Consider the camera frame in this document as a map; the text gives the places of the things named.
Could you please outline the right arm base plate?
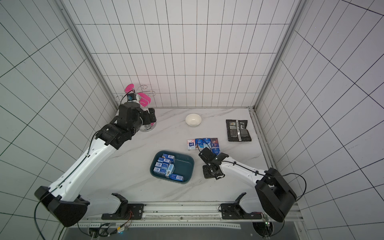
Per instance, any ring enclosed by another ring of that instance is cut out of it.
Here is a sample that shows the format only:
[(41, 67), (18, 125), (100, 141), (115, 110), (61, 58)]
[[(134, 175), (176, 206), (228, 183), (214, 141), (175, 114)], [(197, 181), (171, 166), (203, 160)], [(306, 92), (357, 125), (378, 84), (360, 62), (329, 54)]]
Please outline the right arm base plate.
[(219, 212), (222, 214), (223, 220), (261, 220), (263, 218), (261, 213), (247, 213), (240, 204), (221, 204)]

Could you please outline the blue tissue pack second row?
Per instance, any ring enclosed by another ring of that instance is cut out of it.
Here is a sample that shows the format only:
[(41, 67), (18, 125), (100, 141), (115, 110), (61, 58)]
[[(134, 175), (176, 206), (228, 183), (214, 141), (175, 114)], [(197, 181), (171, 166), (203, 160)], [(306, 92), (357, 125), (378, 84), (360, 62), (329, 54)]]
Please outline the blue tissue pack second row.
[(219, 155), (220, 154), (220, 148), (212, 148), (211, 149), (212, 150), (212, 152), (215, 154), (215, 155)]

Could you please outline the blue white pocket tissue pack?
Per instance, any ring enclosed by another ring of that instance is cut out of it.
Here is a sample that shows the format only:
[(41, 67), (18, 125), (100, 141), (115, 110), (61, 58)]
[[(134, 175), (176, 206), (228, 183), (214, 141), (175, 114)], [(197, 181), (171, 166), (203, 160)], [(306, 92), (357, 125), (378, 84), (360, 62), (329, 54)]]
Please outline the blue white pocket tissue pack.
[(204, 148), (211, 149), (212, 148), (211, 139), (210, 138), (204, 138), (203, 139), (203, 145), (204, 145)]

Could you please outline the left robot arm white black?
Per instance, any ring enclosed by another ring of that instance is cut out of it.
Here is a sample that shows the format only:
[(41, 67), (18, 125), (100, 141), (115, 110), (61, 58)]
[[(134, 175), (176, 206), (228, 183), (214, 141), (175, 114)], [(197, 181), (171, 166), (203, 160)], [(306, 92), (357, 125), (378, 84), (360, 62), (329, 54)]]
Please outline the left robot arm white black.
[(98, 168), (139, 131), (156, 126), (155, 109), (143, 109), (137, 101), (119, 106), (112, 121), (95, 133), (90, 146), (79, 159), (50, 186), (41, 186), (35, 197), (64, 227), (76, 225), (85, 217), (125, 220), (130, 216), (128, 200), (117, 193), (104, 199), (81, 196), (84, 185)]

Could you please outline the blue red pocket tissue pack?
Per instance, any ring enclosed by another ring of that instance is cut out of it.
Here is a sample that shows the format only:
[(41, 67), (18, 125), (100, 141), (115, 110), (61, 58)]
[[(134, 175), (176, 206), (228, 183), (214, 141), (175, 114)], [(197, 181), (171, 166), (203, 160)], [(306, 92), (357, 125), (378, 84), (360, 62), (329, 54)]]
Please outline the blue red pocket tissue pack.
[(217, 138), (210, 138), (211, 148), (219, 148), (219, 141)]

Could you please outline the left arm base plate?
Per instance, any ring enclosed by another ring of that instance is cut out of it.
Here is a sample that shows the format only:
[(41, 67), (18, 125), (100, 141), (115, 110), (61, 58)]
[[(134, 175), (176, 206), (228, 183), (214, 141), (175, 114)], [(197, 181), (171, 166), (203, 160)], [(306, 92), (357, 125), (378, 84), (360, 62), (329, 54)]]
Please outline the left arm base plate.
[(102, 220), (141, 220), (144, 204), (122, 204), (113, 214), (102, 214)]

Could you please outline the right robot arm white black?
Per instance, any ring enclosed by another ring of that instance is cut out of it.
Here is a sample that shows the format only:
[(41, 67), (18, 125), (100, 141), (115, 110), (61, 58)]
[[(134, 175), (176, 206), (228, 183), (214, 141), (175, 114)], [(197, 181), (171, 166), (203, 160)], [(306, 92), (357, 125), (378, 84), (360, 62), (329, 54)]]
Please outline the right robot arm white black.
[(273, 220), (282, 223), (294, 203), (297, 194), (290, 187), (284, 176), (274, 168), (266, 171), (244, 165), (225, 153), (214, 154), (209, 148), (199, 151), (203, 160), (203, 174), (206, 179), (219, 180), (233, 177), (251, 186), (257, 193), (256, 203)]

